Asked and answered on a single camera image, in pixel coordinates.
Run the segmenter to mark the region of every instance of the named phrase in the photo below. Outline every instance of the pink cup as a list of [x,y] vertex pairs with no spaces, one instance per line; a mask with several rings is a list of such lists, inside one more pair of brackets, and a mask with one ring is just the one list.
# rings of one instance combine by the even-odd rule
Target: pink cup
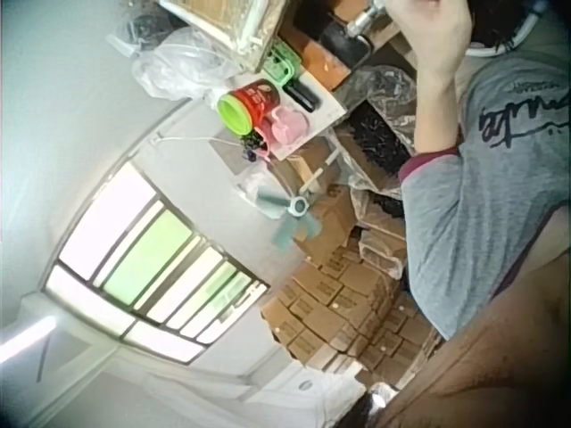
[[276,141],[283,145],[294,144],[307,135],[310,128],[308,120],[303,113],[278,106],[271,111],[271,133]]

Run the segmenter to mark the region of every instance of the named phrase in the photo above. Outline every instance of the white cable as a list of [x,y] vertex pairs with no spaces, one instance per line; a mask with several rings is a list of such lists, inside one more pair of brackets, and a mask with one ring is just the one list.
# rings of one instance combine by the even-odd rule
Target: white cable
[[200,141],[200,140],[216,141],[219,143],[233,145],[234,147],[243,148],[243,146],[240,143],[233,143],[231,141],[222,140],[214,136],[162,136],[152,141],[151,144],[157,145],[158,143],[162,143],[163,141]]

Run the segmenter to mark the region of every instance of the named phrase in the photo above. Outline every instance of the cardboard box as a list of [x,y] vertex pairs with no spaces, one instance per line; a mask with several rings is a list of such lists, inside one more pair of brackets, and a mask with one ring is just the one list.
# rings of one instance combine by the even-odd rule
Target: cardboard box
[[293,280],[290,279],[277,293],[277,298],[289,308],[302,293],[301,287]]
[[343,287],[341,283],[323,274],[307,262],[304,262],[295,271],[293,278],[306,292],[324,305],[331,303],[331,300]]
[[363,368],[363,365],[355,358],[347,356],[347,359],[339,366],[336,375],[355,376]]
[[357,335],[357,330],[351,327],[350,324],[345,324],[329,344],[336,350],[346,352],[355,339],[357,339]]
[[318,305],[317,300],[305,291],[301,291],[297,300],[290,306],[289,311],[303,321]]
[[347,359],[349,359],[351,361],[354,360],[354,358],[348,357],[344,354],[337,354],[335,356],[335,358],[333,358],[331,361],[329,361],[329,363],[325,367],[325,370],[324,370],[325,373],[337,373],[339,368],[341,368],[341,366],[343,364],[346,364]]
[[371,373],[368,370],[361,370],[355,375],[355,380],[361,383],[365,388],[369,389],[381,379],[378,374]]
[[[310,213],[316,217],[315,206],[310,208]],[[345,237],[345,229],[341,226],[339,218],[335,215],[328,215],[319,220],[321,223],[321,233],[313,239],[299,233],[294,237],[294,242],[298,248],[309,256],[316,265],[321,266],[326,262],[329,255],[339,246]]]
[[374,375],[389,385],[396,385],[407,372],[408,367],[391,357],[384,357],[375,368]]
[[378,348],[373,345],[368,345],[367,348],[360,354],[360,363],[367,368],[369,371],[373,371],[378,363],[381,362],[385,354],[381,352]]
[[341,225],[347,231],[347,235],[339,243],[339,246],[341,246],[349,237],[352,229],[357,225],[351,191],[347,185],[331,185],[327,188],[327,196],[333,198],[331,210],[339,217]]
[[303,324],[289,313],[287,308],[274,298],[261,309],[261,314],[269,327],[283,345],[289,344],[305,328]]
[[383,293],[388,296],[391,301],[396,299],[396,296],[402,292],[402,283],[400,280],[394,279],[385,272],[379,271],[381,274],[377,286],[383,290]]
[[379,350],[381,350],[384,354],[392,357],[394,352],[401,346],[402,338],[394,333],[389,332],[388,330],[384,330],[383,335],[375,344]]
[[363,150],[355,141],[351,128],[346,124],[336,127],[335,134],[337,135],[339,144],[344,148],[345,154],[352,160],[351,167],[356,169],[360,176],[366,177],[374,190],[380,193],[388,181],[386,172],[368,160]]
[[329,307],[337,314],[347,319],[355,328],[359,328],[371,308],[365,296],[343,287]]
[[321,272],[334,279],[339,279],[339,276],[341,276],[345,269],[351,264],[348,259],[343,257],[343,254],[343,247],[335,250],[331,257],[327,259],[321,267]]
[[357,339],[351,344],[351,347],[347,351],[349,357],[358,358],[363,350],[368,346],[368,339],[365,336],[358,335]]
[[[316,136],[299,150],[287,157],[297,175],[303,183],[307,183],[315,172],[325,166],[326,159],[331,155],[331,149],[327,139],[323,136]],[[341,169],[337,163],[332,163],[319,178],[310,185],[309,189],[313,193],[324,193],[328,186],[341,174]]]
[[417,305],[406,292],[399,294],[399,298],[394,303],[394,308],[403,312],[407,317],[413,318],[417,314]]
[[402,341],[399,349],[394,353],[393,359],[409,367],[412,365],[418,354],[420,347],[408,341]]
[[381,320],[378,318],[377,313],[371,310],[365,318],[365,321],[363,321],[363,324],[359,327],[359,333],[372,340],[380,328]]
[[406,320],[402,326],[399,335],[409,342],[412,342],[418,346],[421,346],[428,335],[430,334],[432,327],[427,323],[419,321],[415,318],[409,318]]
[[278,183],[289,194],[298,194],[302,188],[303,181],[290,162],[274,158],[267,165],[269,173],[276,178]]
[[303,323],[317,336],[329,343],[339,334],[347,321],[327,306],[318,303],[311,313],[303,319]]
[[383,327],[387,330],[392,331],[393,333],[398,333],[401,330],[401,327],[404,325],[405,321],[407,320],[407,316],[404,315],[402,312],[392,309],[385,319],[383,319]]
[[383,334],[385,334],[386,332],[386,328],[381,327],[377,330],[377,332],[375,333],[375,336],[373,336],[373,340],[371,341],[372,345],[377,345],[379,343],[379,341],[381,340],[381,337],[383,337]]
[[377,282],[380,277],[375,269],[352,263],[339,278],[346,287],[358,292],[372,302],[378,295]]
[[307,231],[300,228],[294,241],[305,254],[323,265],[331,253],[345,242],[357,224],[349,187],[329,186],[327,195],[311,205],[310,213],[321,223],[321,233],[308,239]]
[[360,263],[360,251],[359,251],[359,240],[355,237],[350,236],[347,239],[347,244],[344,246],[345,251],[343,253],[343,257],[354,262]]
[[310,330],[303,330],[287,347],[304,366],[322,370],[337,351]]
[[377,309],[378,317],[383,321],[391,310],[391,301],[387,298],[381,300],[381,305]]

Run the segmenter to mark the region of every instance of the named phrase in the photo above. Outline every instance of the stack of cardboard boxes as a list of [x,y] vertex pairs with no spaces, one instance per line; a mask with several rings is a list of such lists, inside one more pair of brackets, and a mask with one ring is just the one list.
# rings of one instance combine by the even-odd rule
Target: stack of cardboard boxes
[[294,240],[308,258],[262,308],[263,317],[305,366],[402,387],[438,335],[401,282],[361,258],[359,240],[350,237],[357,219],[347,186],[330,185],[310,212],[322,231],[309,239],[298,230]]
[[361,355],[366,371],[358,379],[366,385],[385,382],[402,388],[424,366],[441,340],[414,300],[402,292]]
[[322,265],[305,261],[262,309],[277,340],[305,366],[358,372],[355,363],[393,305],[399,282],[356,260],[341,247]]

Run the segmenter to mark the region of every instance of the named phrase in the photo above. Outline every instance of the green window pane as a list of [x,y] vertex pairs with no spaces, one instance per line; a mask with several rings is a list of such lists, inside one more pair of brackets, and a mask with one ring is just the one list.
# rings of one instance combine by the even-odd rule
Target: green window pane
[[252,279],[242,272],[236,275],[224,289],[194,317],[180,333],[187,337],[195,337],[207,326],[240,292]]
[[103,288],[123,303],[131,304],[191,234],[191,230],[173,213],[163,212],[117,266]]
[[212,274],[206,283],[191,297],[182,308],[169,320],[167,326],[179,329],[185,322],[196,313],[206,301],[226,283],[226,281],[236,272],[236,268],[230,263],[224,263]]
[[222,255],[207,248],[147,312],[147,316],[163,323],[194,290],[198,290],[211,272],[223,261]]

